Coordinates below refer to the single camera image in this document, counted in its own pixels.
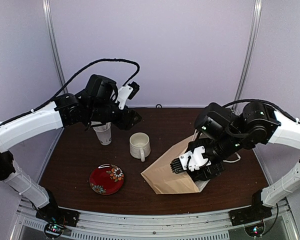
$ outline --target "lavender wall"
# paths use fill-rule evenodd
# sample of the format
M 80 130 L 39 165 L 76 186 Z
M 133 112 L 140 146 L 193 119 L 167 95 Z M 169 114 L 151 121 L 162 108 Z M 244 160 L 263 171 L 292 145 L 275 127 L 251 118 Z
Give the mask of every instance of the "lavender wall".
M 37 107 L 60 87 L 41 0 L 0 0 L 0 121 Z M 11 152 L 35 180 L 56 137 L 51 131 Z M 0 182 L 0 240 L 8 239 L 19 196 Z
M 300 118 L 300 0 L 264 0 L 256 47 L 242 98 L 272 101 Z M 257 153 L 274 182 L 296 164 L 300 151 L 259 145 Z M 300 232 L 300 190 L 288 198 Z
M 51 12 L 65 78 L 99 58 L 137 61 L 141 91 L 130 106 L 224 104 L 235 98 L 255 1 L 54 0 Z M 133 65 L 101 63 L 68 87 L 84 88 L 93 73 L 123 82 Z

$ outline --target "decorative plate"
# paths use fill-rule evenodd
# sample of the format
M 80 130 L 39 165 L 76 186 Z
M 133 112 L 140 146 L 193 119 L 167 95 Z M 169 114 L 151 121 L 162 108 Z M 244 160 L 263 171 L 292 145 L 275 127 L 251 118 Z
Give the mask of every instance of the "decorative plate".
M 90 187 L 101 195 L 110 195 L 119 191 L 124 184 L 125 175 L 120 167 L 113 164 L 98 166 L 90 175 Z

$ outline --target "white paper cup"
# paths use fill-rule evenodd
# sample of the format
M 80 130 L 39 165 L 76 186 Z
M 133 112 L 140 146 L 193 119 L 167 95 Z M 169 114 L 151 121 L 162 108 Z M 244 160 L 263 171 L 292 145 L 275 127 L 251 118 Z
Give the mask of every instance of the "white paper cup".
M 100 124 L 100 122 L 92 122 L 91 125 Z M 103 126 L 93 127 L 96 136 L 102 145 L 109 145 L 111 143 L 111 122 L 107 122 Z
M 149 136 L 143 132 L 137 132 L 130 137 L 129 142 L 131 156 L 144 162 L 151 152 Z

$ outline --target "cable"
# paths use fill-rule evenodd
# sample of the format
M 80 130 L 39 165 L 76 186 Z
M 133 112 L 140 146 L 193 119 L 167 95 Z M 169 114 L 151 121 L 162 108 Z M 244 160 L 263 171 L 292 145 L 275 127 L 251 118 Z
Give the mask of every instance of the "cable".
M 124 82 L 123 85 L 126 85 L 131 79 L 133 79 L 138 72 L 140 71 L 140 65 L 135 62 L 135 61 L 131 61 L 131 60 L 127 60 L 127 59 L 123 59 L 123 58 L 102 58 L 102 59 L 98 59 L 95 61 L 90 62 L 88 65 L 84 66 L 83 68 L 81 68 L 79 71 L 77 71 L 49 100 L 45 101 L 44 103 L 42 103 L 40 106 L 36 107 L 35 109 L 33 109 L 33 111 L 27 111 L 24 112 L 22 114 L 19 114 L 17 116 L 14 116 L 8 120 L 3 121 L 2 123 L 0 123 L 1 125 L 10 123 L 16 119 L 19 119 L 21 117 L 24 117 L 32 112 L 38 111 L 39 109 L 42 109 L 43 107 L 45 107 L 47 104 L 49 104 L 51 101 L 53 101 L 71 82 L 72 80 L 78 76 L 81 72 L 83 72 L 84 70 L 86 70 L 87 68 L 91 67 L 94 64 L 97 63 L 101 63 L 101 62 L 122 62 L 122 63 L 127 63 L 127 64 L 133 64 L 136 66 L 136 71 L 128 78 L 127 81 Z
M 291 121 L 294 121 L 295 123 L 299 123 L 300 124 L 300 121 L 297 120 L 295 117 L 291 116 L 289 113 L 287 113 L 286 111 L 284 111 L 278 105 L 276 105 L 276 104 L 274 104 L 274 103 L 272 103 L 270 101 L 267 101 L 267 100 L 261 100 L 261 99 L 241 99 L 241 100 L 236 100 L 236 101 L 229 102 L 226 105 L 223 105 L 222 107 L 223 108 L 227 108 L 227 107 L 229 107 L 231 105 L 234 105 L 234 104 L 247 103 L 247 102 L 250 102 L 250 103 L 252 103 L 252 102 L 259 102 L 259 103 L 270 105 L 273 108 L 277 109 L 279 112 L 281 112 L 286 118 L 290 119 Z
M 241 160 L 241 156 L 239 155 L 239 153 L 235 152 L 236 156 L 238 157 L 236 160 L 233 160 L 233 161 L 228 161 L 228 160 L 223 160 L 224 163 L 227 163 L 227 164 L 234 164 L 236 162 L 239 162 Z
M 274 225 L 275 225 L 275 223 L 276 223 L 276 221 L 277 221 L 277 219 L 278 219 L 278 215 L 279 215 L 279 206 L 278 206 L 278 203 L 276 204 L 276 216 L 275 216 L 275 219 L 274 219 L 274 222 L 273 222 L 273 224 L 271 225 L 271 227 L 269 227 L 269 229 L 265 232 L 265 233 L 262 233 L 262 237 L 264 236 L 264 235 L 266 235 L 267 233 L 269 233 L 270 232 L 270 230 L 274 227 Z
M 248 133 L 233 133 L 230 131 L 229 125 L 227 125 L 224 130 L 228 135 L 230 135 L 231 137 L 235 137 L 235 138 L 244 139 L 246 136 L 249 135 Z
M 193 141 L 195 140 L 196 133 L 199 134 L 199 131 L 197 132 L 197 130 L 195 129 L 195 130 L 194 130 L 194 133 L 193 133 L 193 136 L 192 136 L 192 139 L 191 139 L 191 142 L 193 142 Z
M 191 160 L 191 156 L 188 156 L 188 161 L 186 162 L 186 169 L 189 171 L 189 163 Z

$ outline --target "floral pattern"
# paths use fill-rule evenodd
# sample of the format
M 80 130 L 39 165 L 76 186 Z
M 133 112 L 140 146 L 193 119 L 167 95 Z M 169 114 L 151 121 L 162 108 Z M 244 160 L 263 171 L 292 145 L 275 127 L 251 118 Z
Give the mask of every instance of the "floral pattern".
M 104 189 L 104 186 L 101 185 L 94 185 L 93 183 L 90 183 L 91 188 L 97 192 L 98 194 L 105 194 L 106 190 Z
M 112 169 L 110 171 L 106 171 L 107 174 L 110 174 L 110 179 L 114 180 L 115 182 L 123 180 L 125 175 L 122 170 L 113 164 L 111 164 L 111 167 Z

